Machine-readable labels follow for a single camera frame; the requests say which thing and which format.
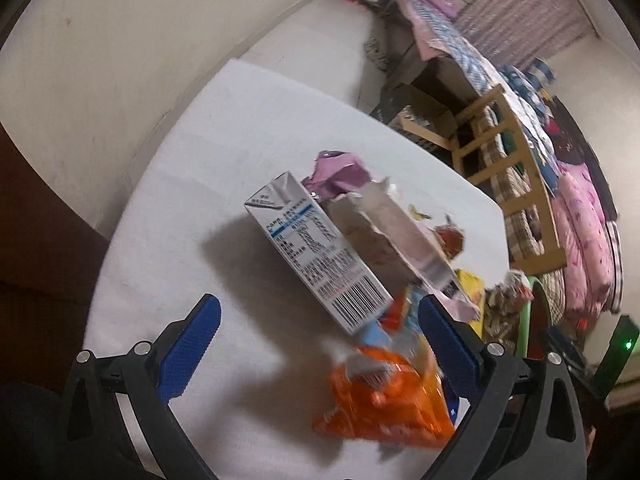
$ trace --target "curtain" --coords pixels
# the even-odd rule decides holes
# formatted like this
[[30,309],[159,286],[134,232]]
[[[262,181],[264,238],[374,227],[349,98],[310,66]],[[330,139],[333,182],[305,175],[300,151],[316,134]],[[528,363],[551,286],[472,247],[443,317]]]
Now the curtain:
[[495,66],[520,69],[595,35],[578,0],[477,0],[456,28]]

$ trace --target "wooden bed frame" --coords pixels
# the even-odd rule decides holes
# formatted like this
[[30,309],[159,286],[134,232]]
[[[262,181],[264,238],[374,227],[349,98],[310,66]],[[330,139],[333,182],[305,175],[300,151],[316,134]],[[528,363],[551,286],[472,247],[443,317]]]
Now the wooden bed frame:
[[[483,129],[486,124],[484,120],[484,108],[490,105],[497,107],[502,120],[495,126]],[[458,128],[468,123],[474,135],[474,140],[468,142],[465,146],[460,146],[458,133],[454,133],[450,139],[438,136],[433,132],[429,132],[424,128],[415,128],[410,121],[402,121],[401,125],[407,131],[417,134],[438,146],[441,146],[451,152],[453,159],[453,168],[460,175],[465,177],[471,184],[478,186],[492,176],[505,171],[507,168],[516,164],[522,164],[527,172],[530,180],[530,188],[527,194],[512,198],[506,202],[498,203],[505,217],[510,216],[518,211],[528,209],[535,206],[540,218],[540,230],[542,231],[542,244],[544,251],[537,256],[530,256],[523,260],[514,261],[511,266],[521,269],[527,276],[539,276],[561,269],[566,266],[566,254],[564,249],[558,243],[558,234],[556,233],[556,225],[554,222],[551,204],[546,192],[545,183],[540,175],[538,165],[529,149],[527,138],[525,137],[520,123],[516,115],[514,115],[511,107],[504,97],[504,88],[501,85],[495,86],[490,92],[483,97],[471,103],[467,108],[462,110],[455,116]],[[509,130],[513,133],[513,139],[516,144],[516,151],[510,155],[498,160],[490,166],[483,168],[477,173],[465,174],[463,166],[463,158],[499,135],[502,131]]]

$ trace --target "silver bolt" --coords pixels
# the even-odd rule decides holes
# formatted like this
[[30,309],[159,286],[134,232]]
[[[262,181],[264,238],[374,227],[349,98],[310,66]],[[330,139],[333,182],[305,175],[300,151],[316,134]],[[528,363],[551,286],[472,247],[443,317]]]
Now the silver bolt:
[[502,345],[498,343],[489,343],[486,346],[486,349],[489,351],[489,354],[491,355],[500,356],[504,354],[504,348],[502,348]]
[[148,343],[147,341],[141,341],[140,343],[138,343],[133,347],[133,351],[137,355],[147,355],[150,350],[151,350],[151,344]]
[[549,352],[546,358],[549,359],[550,363],[555,365],[559,365],[562,362],[562,358],[555,352]]
[[91,352],[89,352],[88,350],[82,350],[76,356],[76,361],[78,361],[79,363],[85,363],[89,360],[90,357],[91,357]]

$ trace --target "orange plastic bag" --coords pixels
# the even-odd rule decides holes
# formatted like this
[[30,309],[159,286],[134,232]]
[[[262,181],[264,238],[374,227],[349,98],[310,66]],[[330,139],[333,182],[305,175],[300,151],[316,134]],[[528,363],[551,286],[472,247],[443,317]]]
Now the orange plastic bag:
[[332,372],[336,407],[312,427],[346,438],[443,448],[454,428],[435,367],[420,376],[399,354],[359,351]]

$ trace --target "white table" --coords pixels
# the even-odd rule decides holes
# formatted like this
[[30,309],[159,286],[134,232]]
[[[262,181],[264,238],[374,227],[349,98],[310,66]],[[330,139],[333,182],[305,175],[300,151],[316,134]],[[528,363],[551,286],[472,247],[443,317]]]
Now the white table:
[[[194,99],[137,186],[100,272],[86,348],[107,356],[153,340],[203,293],[222,325],[170,406],[226,479],[420,478],[436,452],[342,442],[310,429],[332,405],[328,375],[350,344],[245,212],[283,171],[307,176],[321,150],[357,153],[408,203],[466,233],[457,266],[487,285],[508,270],[500,208],[408,140],[333,98],[233,60]],[[127,426],[154,470],[130,406]]]

